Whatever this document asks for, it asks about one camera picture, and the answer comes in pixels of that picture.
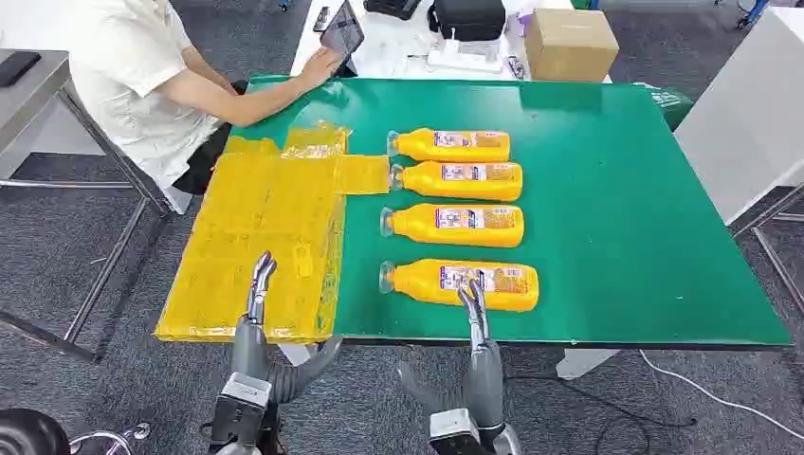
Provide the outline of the person's hand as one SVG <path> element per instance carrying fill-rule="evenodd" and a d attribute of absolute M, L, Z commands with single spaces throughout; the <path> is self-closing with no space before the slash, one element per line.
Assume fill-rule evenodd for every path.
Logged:
<path fill-rule="evenodd" d="M 321 46 L 306 62 L 298 80 L 306 91 L 321 86 L 337 71 L 341 56 L 333 49 Z"/>

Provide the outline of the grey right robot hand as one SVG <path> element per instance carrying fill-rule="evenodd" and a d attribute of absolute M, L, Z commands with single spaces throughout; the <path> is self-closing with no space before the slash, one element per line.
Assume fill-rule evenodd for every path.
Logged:
<path fill-rule="evenodd" d="M 404 361 L 396 371 L 403 390 L 429 413 L 466 409 L 481 430 L 503 426 L 503 367 L 500 349 L 492 339 L 486 315 L 485 295 L 477 279 L 463 279 L 457 289 L 466 309 L 470 354 L 463 383 L 456 391 L 437 391 L 421 382 Z"/>

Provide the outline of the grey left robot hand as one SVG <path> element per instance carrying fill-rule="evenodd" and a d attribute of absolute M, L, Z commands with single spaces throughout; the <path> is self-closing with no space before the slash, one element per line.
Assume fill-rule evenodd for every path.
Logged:
<path fill-rule="evenodd" d="M 330 337 L 317 353 L 298 366 L 278 364 L 270 358 L 263 324 L 268 282 L 276 268 L 277 262 L 268 251 L 254 265 L 247 290 L 246 312 L 240 316 L 235 328 L 231 370 L 269 383 L 269 401 L 286 404 L 334 362 L 343 337 Z"/>

